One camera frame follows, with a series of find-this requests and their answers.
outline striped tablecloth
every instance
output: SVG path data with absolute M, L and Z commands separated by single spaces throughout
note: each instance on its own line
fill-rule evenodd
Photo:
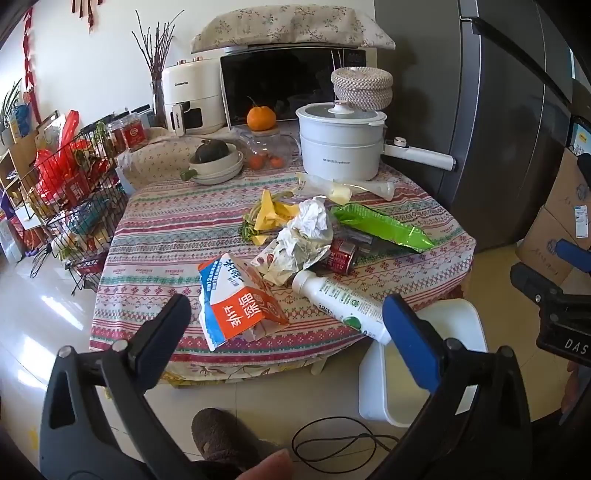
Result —
M 105 349 L 131 337 L 156 316 L 176 292 L 193 306 L 193 320 L 167 367 L 172 382 L 227 380 L 303 367 L 333 355 L 362 336 L 327 317 L 289 287 L 273 293 L 290 327 L 248 343 L 234 338 L 215 352 L 207 348 L 199 326 L 201 289 L 197 264 L 231 252 L 250 259 L 262 247 L 244 243 L 238 234 L 242 215 L 261 197 L 293 188 L 301 162 L 279 174 L 244 170 L 215 186 L 169 180 L 132 196 L 117 232 L 96 298 L 90 345 Z M 422 254 L 394 249 L 361 258 L 350 276 L 332 277 L 376 300 L 399 292 L 418 310 L 449 294 L 466 276 L 476 241 L 432 197 L 401 173 L 382 165 L 379 178 L 393 177 L 396 191 L 386 202 L 373 194 L 353 199 L 422 228 L 436 247 Z

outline green packet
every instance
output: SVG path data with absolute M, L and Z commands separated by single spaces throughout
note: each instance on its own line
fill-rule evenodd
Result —
M 344 206 L 335 205 L 330 211 L 343 225 L 356 228 L 404 247 L 410 247 L 419 253 L 435 246 L 420 228 L 405 225 L 360 203 L 348 203 Z

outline teapot handle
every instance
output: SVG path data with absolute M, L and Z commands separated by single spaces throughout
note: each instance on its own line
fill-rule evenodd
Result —
M 301 158 L 301 145 L 300 145 L 300 141 L 294 137 L 292 134 L 284 134 L 282 133 L 281 135 L 283 135 L 284 137 L 290 137 L 295 144 L 297 145 L 297 158 L 300 159 Z

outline hand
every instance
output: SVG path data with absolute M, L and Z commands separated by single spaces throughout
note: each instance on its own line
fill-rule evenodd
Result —
M 562 413 L 565 413 L 574 406 L 579 394 L 579 364 L 570 361 L 566 367 L 566 371 L 570 372 L 570 377 L 564 387 L 564 397 L 560 405 Z
M 247 470 L 236 480 L 291 480 L 294 468 L 287 450 L 280 450 Z

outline pot lid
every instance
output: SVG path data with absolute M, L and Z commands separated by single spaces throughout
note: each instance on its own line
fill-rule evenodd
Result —
M 383 112 L 366 112 L 339 100 L 329 103 L 311 103 L 298 108 L 295 114 L 299 118 L 309 118 L 330 124 L 366 125 L 375 122 L 383 124 L 387 118 Z

